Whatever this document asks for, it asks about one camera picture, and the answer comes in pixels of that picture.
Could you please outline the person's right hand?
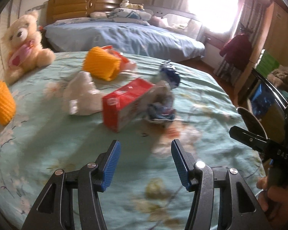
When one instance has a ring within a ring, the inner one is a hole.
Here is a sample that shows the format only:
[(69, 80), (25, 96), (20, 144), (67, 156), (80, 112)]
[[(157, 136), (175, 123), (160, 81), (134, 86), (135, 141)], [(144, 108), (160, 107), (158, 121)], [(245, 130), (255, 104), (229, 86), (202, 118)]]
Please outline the person's right hand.
[(268, 210), (268, 199), (270, 199), (280, 204), (280, 208), (272, 214), (273, 221), (279, 224), (288, 221), (288, 187), (271, 186), (267, 188), (267, 177), (263, 177), (257, 182), (257, 188), (262, 190), (257, 199), (262, 210), (264, 212)]

